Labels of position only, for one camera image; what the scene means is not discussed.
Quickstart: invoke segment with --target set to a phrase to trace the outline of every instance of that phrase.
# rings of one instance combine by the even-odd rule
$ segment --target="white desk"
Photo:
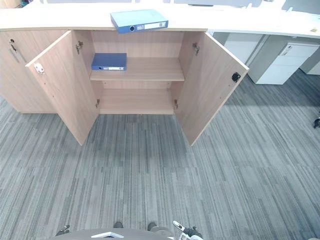
[[[165,31],[210,29],[215,32],[283,35],[320,39],[320,16],[264,8],[228,8],[184,4],[63,3],[30,4],[0,10],[0,31],[48,29],[114,30],[109,13],[157,9],[169,19]]]

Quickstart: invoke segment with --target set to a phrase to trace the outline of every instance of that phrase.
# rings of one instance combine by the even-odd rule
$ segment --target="gray carpet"
[[[0,98],[0,239],[117,220],[177,220],[205,240],[320,236],[319,111],[319,76],[246,77],[194,147],[170,115],[100,115],[80,147],[57,115]]]

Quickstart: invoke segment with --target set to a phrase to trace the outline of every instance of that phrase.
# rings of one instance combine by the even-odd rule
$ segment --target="white bracket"
[[[45,74],[44,67],[40,63],[34,64],[34,68],[38,74]]]

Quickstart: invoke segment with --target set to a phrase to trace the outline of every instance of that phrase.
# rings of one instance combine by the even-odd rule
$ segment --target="wall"
[[[193,5],[230,5],[236,7],[246,7],[252,3],[253,7],[259,7],[262,0],[172,0],[176,4]]]

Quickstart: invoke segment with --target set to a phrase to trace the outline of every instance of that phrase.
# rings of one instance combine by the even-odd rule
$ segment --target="wooden cabinet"
[[[127,70],[92,71],[95,53],[127,53]],[[207,33],[169,30],[64,31],[25,69],[81,145],[98,114],[176,114],[192,145],[249,70]]]
[[[0,32],[0,93],[20,113],[56,113],[25,64],[65,30]]]

